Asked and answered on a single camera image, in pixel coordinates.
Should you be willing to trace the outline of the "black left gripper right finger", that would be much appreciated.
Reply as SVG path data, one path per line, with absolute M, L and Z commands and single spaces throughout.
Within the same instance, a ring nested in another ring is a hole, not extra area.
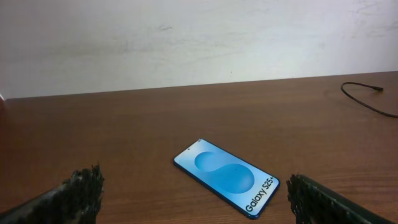
M 391 224 L 375 213 L 328 189 L 306 175 L 287 181 L 288 201 L 295 221 L 302 224 Z

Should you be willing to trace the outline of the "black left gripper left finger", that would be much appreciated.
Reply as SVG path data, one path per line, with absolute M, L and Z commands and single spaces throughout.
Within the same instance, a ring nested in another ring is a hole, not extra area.
M 73 171 L 61 185 L 1 213 L 1 223 L 95 224 L 101 209 L 104 177 L 97 164 Z

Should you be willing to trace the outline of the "blue Galaxy smartphone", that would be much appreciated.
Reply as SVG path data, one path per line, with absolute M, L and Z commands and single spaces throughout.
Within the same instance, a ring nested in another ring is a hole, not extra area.
M 260 217 L 280 186 L 274 175 L 204 139 L 176 155 L 174 164 L 252 220 Z

